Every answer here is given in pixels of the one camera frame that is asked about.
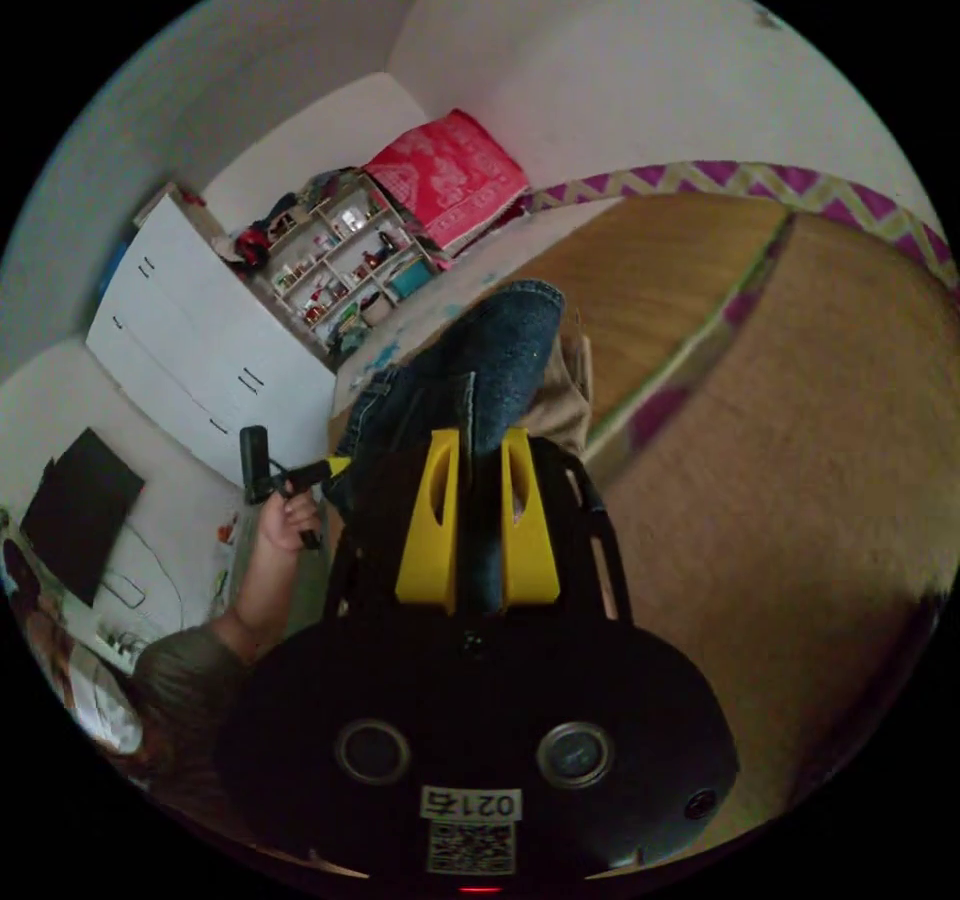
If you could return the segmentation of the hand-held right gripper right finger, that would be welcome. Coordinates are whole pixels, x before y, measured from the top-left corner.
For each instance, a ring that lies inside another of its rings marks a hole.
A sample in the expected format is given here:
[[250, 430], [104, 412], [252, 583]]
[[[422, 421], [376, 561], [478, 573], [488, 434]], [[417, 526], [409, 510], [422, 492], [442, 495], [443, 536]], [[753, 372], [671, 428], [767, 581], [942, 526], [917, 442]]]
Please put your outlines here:
[[560, 579], [528, 433], [511, 428], [500, 445], [502, 603], [555, 603]]

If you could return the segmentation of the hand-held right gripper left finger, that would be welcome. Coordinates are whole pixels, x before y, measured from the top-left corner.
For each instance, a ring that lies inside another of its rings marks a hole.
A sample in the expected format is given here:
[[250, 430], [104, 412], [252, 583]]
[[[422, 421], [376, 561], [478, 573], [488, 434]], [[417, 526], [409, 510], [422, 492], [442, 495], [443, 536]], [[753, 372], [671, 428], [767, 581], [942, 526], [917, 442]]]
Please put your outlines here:
[[395, 596], [403, 605], [456, 609], [460, 460], [460, 433], [434, 431], [397, 573]]

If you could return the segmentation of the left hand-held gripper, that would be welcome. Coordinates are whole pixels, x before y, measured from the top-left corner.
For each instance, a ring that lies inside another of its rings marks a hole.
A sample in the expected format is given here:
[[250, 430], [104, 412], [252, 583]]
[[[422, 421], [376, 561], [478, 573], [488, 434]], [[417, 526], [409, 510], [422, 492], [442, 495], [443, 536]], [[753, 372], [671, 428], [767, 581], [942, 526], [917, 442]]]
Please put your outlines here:
[[[284, 497], [292, 497], [295, 494], [310, 491], [315, 497], [320, 512], [317, 490], [325, 486], [332, 477], [340, 476], [348, 468], [351, 460], [349, 456], [331, 455], [326, 460], [318, 460], [296, 469], [279, 468], [274, 478], [276, 493]], [[322, 548], [322, 534], [323, 524], [319, 544], [314, 549]]]

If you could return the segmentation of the person's left hand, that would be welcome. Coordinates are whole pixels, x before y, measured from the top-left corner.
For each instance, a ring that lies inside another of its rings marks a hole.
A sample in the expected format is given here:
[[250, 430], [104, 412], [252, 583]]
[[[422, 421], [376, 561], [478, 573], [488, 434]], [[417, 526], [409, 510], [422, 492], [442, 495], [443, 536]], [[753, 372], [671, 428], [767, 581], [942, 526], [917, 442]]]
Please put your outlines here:
[[297, 554], [318, 546], [322, 533], [319, 508], [312, 492], [284, 497], [274, 493], [258, 518], [257, 547], [270, 554]]

